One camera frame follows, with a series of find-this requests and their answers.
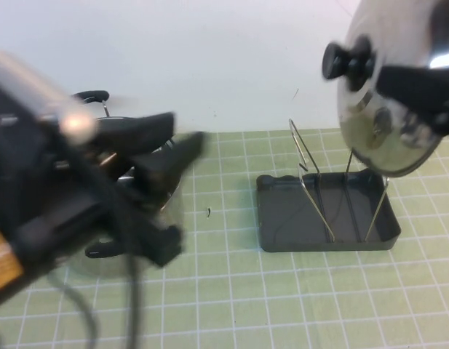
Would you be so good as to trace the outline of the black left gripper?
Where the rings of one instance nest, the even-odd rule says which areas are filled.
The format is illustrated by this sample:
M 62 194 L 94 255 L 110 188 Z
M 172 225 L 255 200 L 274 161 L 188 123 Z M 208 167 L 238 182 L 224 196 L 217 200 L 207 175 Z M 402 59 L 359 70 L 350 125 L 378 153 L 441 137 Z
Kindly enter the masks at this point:
M 175 114 L 98 119 L 97 144 L 162 145 L 174 132 Z M 135 175 L 150 185 L 172 185 L 202 155 L 205 132 L 135 156 Z M 119 187 L 71 145 L 57 124 L 0 87 L 0 282 L 32 282 L 59 257 L 83 249 L 105 223 L 120 241 L 127 272 L 138 273 L 136 235 L 142 217 Z

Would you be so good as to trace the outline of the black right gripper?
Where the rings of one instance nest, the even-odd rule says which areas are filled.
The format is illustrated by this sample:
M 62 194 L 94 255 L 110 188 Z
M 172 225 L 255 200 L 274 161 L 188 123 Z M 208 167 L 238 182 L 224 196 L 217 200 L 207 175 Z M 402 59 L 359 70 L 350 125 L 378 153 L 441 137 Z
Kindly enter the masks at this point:
M 433 133 L 449 135 L 449 67 L 385 65 L 378 75 L 376 90 L 413 111 L 431 114 L 429 127 Z

